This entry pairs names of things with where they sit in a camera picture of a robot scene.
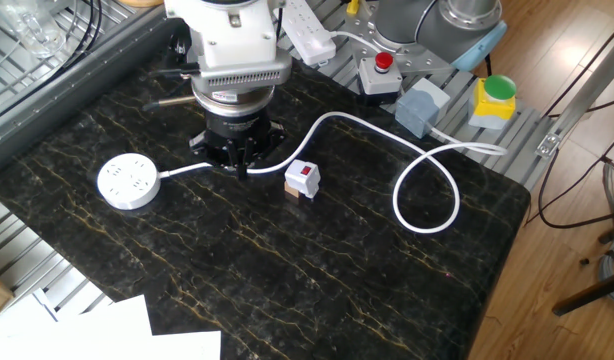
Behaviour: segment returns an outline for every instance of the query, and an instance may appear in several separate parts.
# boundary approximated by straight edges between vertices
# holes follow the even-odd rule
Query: sheet of paper
[[[133,338],[128,334],[116,339],[83,337],[53,342],[14,337],[0,342],[0,356],[31,359],[38,358],[39,351],[42,351],[52,360],[220,360],[220,338],[220,331],[149,338]]]
[[[83,337],[111,339],[151,337],[151,325],[143,295],[112,304],[105,309],[27,330],[15,337],[40,341],[59,339],[64,342]]]
[[[0,313],[0,337],[15,336],[56,323],[56,312],[42,289],[25,296]]]

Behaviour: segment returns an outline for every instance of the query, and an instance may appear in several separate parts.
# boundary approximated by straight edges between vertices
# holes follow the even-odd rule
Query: metal bracket
[[[562,138],[554,133],[548,133],[536,148],[535,154],[543,159],[549,159],[560,145]]]
[[[391,53],[403,76],[443,74],[454,71],[454,67],[420,44],[393,43],[381,36],[376,30],[374,19],[378,4],[372,4],[371,7],[373,7],[371,10],[374,11],[372,14],[368,14],[362,7],[356,15],[347,14],[343,30],[372,42],[382,51]],[[371,53],[367,45],[359,41],[352,40],[351,48],[356,65],[361,59],[372,56],[368,55]]]

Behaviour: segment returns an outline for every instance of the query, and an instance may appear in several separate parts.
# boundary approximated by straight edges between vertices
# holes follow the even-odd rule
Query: wooden floor
[[[492,54],[494,73],[512,77],[519,98],[545,110],[613,32],[614,0],[502,3],[509,31]],[[613,99],[614,81],[597,104]],[[583,119],[561,146],[546,200],[570,186],[614,140],[614,106]],[[609,156],[614,159],[614,150]],[[546,214],[552,222],[570,223],[608,211],[600,165]],[[556,230],[537,219],[521,228],[469,359],[614,359],[612,300],[601,299],[562,317],[551,313],[557,301],[597,281],[598,260],[608,246],[595,239],[610,226],[605,221]],[[591,263],[581,266],[582,258]]]

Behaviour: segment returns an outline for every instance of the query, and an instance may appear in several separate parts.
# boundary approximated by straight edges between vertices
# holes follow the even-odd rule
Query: power socket
[[[336,56],[336,44],[329,31],[305,0],[287,0],[283,10],[283,30],[307,65],[327,61]]]
[[[127,153],[107,161],[98,173],[98,191],[109,205],[134,210],[147,205],[160,190],[160,175],[148,157]]]

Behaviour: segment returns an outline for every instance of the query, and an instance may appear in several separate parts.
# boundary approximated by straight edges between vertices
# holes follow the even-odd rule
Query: green button
[[[485,92],[494,99],[511,99],[516,95],[516,84],[505,75],[492,75],[485,80]]]

